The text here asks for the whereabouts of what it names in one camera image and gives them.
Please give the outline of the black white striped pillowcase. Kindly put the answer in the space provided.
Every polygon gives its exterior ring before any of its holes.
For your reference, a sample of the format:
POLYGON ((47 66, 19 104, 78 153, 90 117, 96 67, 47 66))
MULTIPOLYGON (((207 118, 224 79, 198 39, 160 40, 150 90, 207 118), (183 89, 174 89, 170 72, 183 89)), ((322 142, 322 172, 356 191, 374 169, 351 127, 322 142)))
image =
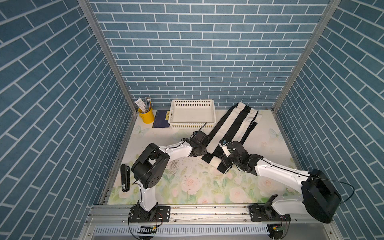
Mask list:
POLYGON ((263 115, 258 110, 244 103, 237 103, 231 107, 209 133, 207 153, 202 156, 202 160, 222 174, 226 173, 231 166, 225 166, 220 159, 220 156, 224 154, 220 141, 228 139, 244 144, 262 117, 263 115))

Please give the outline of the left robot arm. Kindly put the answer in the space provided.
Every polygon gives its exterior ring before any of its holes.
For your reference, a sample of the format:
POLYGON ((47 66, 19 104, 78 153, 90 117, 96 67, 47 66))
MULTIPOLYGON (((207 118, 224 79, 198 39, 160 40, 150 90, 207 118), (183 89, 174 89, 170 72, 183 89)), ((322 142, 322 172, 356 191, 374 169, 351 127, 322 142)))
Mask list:
POLYGON ((209 136, 202 131, 193 132, 189 139, 169 146, 149 144, 133 164, 134 184, 140 189, 140 209, 149 213, 158 205, 156 184, 161 180, 167 164, 184 157, 199 157, 207 153, 209 136))

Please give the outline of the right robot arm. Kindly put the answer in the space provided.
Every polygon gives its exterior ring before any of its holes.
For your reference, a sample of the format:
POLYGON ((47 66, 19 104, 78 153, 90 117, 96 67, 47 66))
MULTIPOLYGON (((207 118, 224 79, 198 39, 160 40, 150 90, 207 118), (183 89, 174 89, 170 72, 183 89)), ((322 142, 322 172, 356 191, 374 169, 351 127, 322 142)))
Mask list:
POLYGON ((279 215, 307 214, 324 224, 333 220, 342 197, 322 171, 301 171, 257 154, 250 155, 238 141, 221 140, 219 146, 224 151, 220 159, 226 166, 235 165, 246 173, 269 178, 300 193, 297 198, 277 194, 270 197, 267 205, 279 215))

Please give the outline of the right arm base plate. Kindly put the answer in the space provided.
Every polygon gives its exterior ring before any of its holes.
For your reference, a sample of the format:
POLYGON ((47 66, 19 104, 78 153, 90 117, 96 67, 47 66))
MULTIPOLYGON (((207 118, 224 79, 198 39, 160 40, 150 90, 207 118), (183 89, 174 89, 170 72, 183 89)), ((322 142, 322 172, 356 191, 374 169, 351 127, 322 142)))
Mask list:
POLYGON ((265 205, 250 205, 249 212, 252 222, 290 222, 289 214, 280 215, 272 207, 265 205))

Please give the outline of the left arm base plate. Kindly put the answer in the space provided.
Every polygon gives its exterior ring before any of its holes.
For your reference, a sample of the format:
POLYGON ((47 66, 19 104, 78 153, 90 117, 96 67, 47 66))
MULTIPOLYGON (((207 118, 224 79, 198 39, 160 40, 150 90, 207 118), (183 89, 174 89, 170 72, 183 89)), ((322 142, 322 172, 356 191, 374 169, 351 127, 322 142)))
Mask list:
POLYGON ((168 223, 170 221, 171 207, 159 206, 155 207, 149 212, 145 211, 139 204, 134 205, 130 210, 129 222, 130 223, 168 223))

